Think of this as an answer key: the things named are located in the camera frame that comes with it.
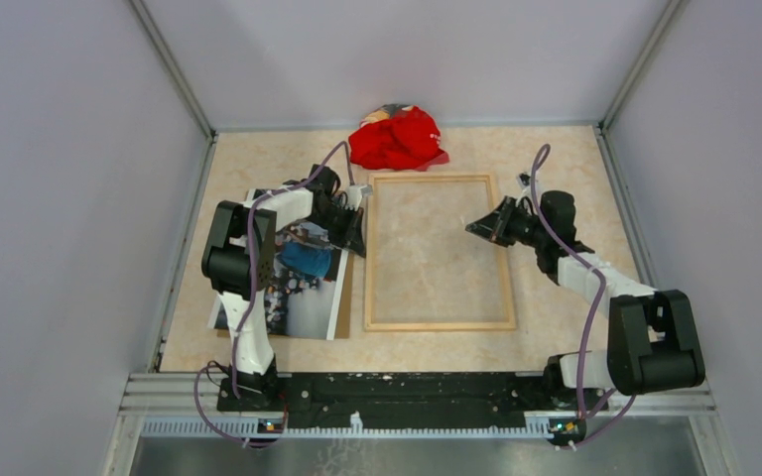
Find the brown cardboard backing board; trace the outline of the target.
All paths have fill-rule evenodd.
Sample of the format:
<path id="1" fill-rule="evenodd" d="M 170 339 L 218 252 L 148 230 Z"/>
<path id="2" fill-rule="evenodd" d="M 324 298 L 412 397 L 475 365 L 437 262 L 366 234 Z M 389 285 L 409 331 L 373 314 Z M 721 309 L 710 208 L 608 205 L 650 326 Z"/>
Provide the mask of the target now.
<path id="1" fill-rule="evenodd" d="M 270 335 L 317 340 L 349 335 L 353 259 L 335 249 L 331 263 L 331 281 L 276 266 L 264 294 L 256 301 L 264 308 Z"/>

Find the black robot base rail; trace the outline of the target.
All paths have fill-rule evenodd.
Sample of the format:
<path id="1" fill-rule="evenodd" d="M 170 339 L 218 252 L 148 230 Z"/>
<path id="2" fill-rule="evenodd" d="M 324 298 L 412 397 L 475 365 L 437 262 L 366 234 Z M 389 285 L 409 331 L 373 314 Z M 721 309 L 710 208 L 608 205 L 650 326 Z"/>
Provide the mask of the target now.
<path id="1" fill-rule="evenodd" d="M 224 413 L 276 413 L 290 429 L 343 428 L 359 416 L 367 429 L 487 429 L 526 425 L 536 411 L 573 415 L 577 397 L 549 374 L 518 372 L 281 374 L 262 390 L 220 384 Z"/>

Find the printed colour photo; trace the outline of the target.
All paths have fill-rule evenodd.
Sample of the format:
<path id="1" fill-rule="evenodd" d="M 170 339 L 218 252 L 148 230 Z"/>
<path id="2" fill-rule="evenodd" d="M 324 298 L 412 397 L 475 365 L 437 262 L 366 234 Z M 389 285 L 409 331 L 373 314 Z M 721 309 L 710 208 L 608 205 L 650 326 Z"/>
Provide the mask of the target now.
<path id="1" fill-rule="evenodd" d="M 336 191 L 256 190 L 215 208 L 201 271 L 221 299 L 221 327 L 331 340 L 347 258 L 365 250 L 362 210 Z"/>

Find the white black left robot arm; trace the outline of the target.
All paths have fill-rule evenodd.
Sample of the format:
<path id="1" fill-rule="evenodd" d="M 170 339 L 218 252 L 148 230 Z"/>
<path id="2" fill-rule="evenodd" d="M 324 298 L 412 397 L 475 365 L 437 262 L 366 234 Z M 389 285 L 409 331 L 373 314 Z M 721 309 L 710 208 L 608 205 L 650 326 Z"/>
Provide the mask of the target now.
<path id="1" fill-rule="evenodd" d="M 317 164 L 302 181 L 265 189 L 242 203 L 217 204 L 200 267 L 227 317 L 232 344 L 225 385 L 229 398 L 244 400 L 260 411 L 278 398 L 277 364 L 264 306 L 277 233 L 307 221 L 324 230 L 334 248 L 365 257 L 363 202 L 371 193 L 369 184 L 342 187 L 336 172 Z"/>

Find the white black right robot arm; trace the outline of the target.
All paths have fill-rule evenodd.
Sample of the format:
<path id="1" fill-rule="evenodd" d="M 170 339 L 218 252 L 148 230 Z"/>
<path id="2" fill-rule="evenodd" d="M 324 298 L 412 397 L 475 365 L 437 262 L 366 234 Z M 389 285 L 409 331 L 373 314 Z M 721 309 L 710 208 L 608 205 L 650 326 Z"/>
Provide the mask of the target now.
<path id="1" fill-rule="evenodd" d="M 571 194 L 551 190 L 538 199 L 506 196 L 466 232 L 501 247 L 532 248 L 539 270 L 589 304 L 588 321 L 607 320 L 607 341 L 592 350 L 586 341 L 572 353 L 548 359 L 542 382 L 545 401 L 567 409 L 582 389 L 639 396 L 694 388 L 705 381 L 705 365 L 687 295 L 635 281 L 576 237 Z"/>

